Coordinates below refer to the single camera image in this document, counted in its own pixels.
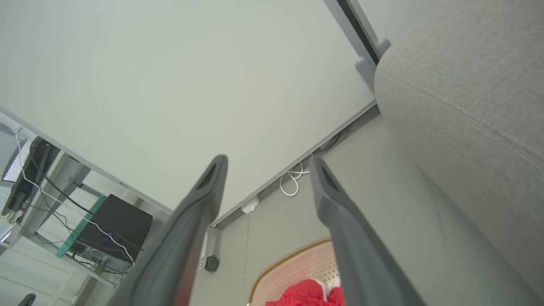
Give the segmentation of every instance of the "white wall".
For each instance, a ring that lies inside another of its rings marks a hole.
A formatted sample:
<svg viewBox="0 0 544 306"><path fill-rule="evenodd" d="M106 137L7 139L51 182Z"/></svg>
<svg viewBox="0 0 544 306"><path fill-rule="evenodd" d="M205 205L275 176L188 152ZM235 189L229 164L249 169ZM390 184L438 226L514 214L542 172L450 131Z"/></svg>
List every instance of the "white wall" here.
<svg viewBox="0 0 544 306"><path fill-rule="evenodd" d="M455 203L407 158L382 116L366 116L377 113L375 108L363 115L362 127L324 160L426 304L540 305ZM222 230L219 251L214 251L219 268L197 273L190 305L245 305L265 269L330 234L317 217L310 176L298 181L296 196L286 197L272 186L276 190L254 212ZM285 188L295 186L287 180Z"/></svg>
<svg viewBox="0 0 544 306"><path fill-rule="evenodd" d="M105 196L113 194L114 196L124 200L129 204L134 204L137 197L128 191L126 188L115 183L114 181L105 178L96 171L91 171L83 180L83 183L92 189L102 193Z"/></svg>
<svg viewBox="0 0 544 306"><path fill-rule="evenodd" d="M217 154L235 210L374 100L323 1L13 1L0 19L0 109L170 210Z"/></svg>
<svg viewBox="0 0 544 306"><path fill-rule="evenodd" d="M6 114L2 112L0 112L0 123L9 127L12 131L17 128L21 128L19 130L21 139L34 139L36 137L36 134L33 133L31 130L17 123L15 120L13 120L12 118L10 118L9 116L7 116Z"/></svg>
<svg viewBox="0 0 544 306"><path fill-rule="evenodd" d="M356 0L378 39L394 43L421 19L438 0Z"/></svg>

